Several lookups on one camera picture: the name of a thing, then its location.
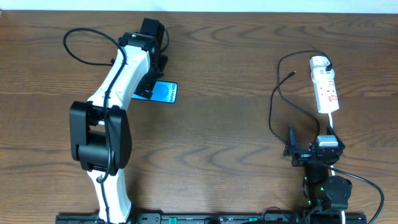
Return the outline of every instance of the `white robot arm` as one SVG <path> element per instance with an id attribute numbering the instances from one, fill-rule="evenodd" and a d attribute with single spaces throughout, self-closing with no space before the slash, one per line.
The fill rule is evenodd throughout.
<path id="1" fill-rule="evenodd" d="M 125 33 L 119 39 L 121 49 L 116 60 L 100 88 L 87 102 L 75 101 L 70 108 L 72 157 L 87 170 L 97 193 L 99 218 L 109 223 L 126 223 L 129 218 L 132 205 L 126 192 L 124 168 L 132 143 L 126 111 L 133 94 L 151 98 L 156 80 L 163 76 L 167 63 L 160 49 L 164 31 L 159 21 L 145 18 L 140 32 Z M 105 133 L 90 129 L 104 124 L 104 119 L 108 124 Z M 98 177 L 104 177 L 103 183 Z"/>

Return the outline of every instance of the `wood grain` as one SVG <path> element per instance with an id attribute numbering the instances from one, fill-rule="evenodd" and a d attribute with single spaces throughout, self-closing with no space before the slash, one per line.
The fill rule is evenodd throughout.
<path id="1" fill-rule="evenodd" d="M 346 144 L 336 167 L 377 183 L 386 202 L 377 223 L 398 214 L 398 20 L 393 15 L 6 11 L 0 18 L 0 223 L 53 223 L 60 212 L 93 212 L 91 180 L 70 155 L 68 109 L 86 100 L 108 69 L 72 59 L 62 37 L 75 27 L 117 39 L 160 19 L 170 32 L 165 80 L 179 83 L 174 105 L 132 101 L 133 152 L 126 168 L 138 207 L 164 212 L 261 212 L 297 209 L 303 170 L 282 156 L 269 131 L 269 96 L 277 61 L 298 50 L 327 52 L 341 109 L 335 130 Z M 114 47 L 76 34 L 71 49 L 108 62 Z M 308 55 L 283 62 L 298 74 L 287 98 L 317 114 Z M 275 99 L 273 127 L 293 124 L 303 147 L 315 124 Z M 327 117 L 318 114 L 322 131 Z M 353 180 L 349 211 L 370 219 L 372 187 Z"/>

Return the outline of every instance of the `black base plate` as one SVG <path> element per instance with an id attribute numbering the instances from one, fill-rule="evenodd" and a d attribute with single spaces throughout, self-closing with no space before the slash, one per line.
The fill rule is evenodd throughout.
<path id="1" fill-rule="evenodd" d="M 295 222 L 288 222 L 289 219 L 295 220 Z M 277 212 L 269 212 L 264 215 L 263 224 L 269 223 L 301 223 L 299 217 L 294 214 L 286 213 L 285 215 Z M 97 221 L 98 214 L 93 215 L 57 215 L 55 224 L 95 224 L 103 223 Z M 161 215 L 159 213 L 139 213 L 136 219 L 131 218 L 126 224 L 212 224 L 215 220 L 219 224 L 242 224 L 246 222 L 261 221 L 262 217 L 260 214 L 245 214 L 245 215 L 233 215 L 233 214 L 207 214 L 207 215 Z M 340 224 L 338 217 L 323 217 L 314 218 L 313 224 Z M 366 224 L 365 215 L 346 215 L 346 224 Z"/>

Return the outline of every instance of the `power strip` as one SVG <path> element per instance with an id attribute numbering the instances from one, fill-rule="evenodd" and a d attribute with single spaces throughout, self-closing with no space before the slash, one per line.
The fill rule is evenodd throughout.
<path id="1" fill-rule="evenodd" d="M 314 56 L 310 60 L 311 79 L 315 89 L 315 98 L 319 113 L 332 113 L 338 110 L 337 92 L 335 86 L 335 71 L 326 70 L 330 64 L 324 56 Z"/>

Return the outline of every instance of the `white wall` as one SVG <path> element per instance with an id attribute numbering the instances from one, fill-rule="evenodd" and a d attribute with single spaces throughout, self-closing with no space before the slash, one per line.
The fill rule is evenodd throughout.
<path id="1" fill-rule="evenodd" d="M 398 13 L 398 0 L 0 0 L 27 10 Z"/>

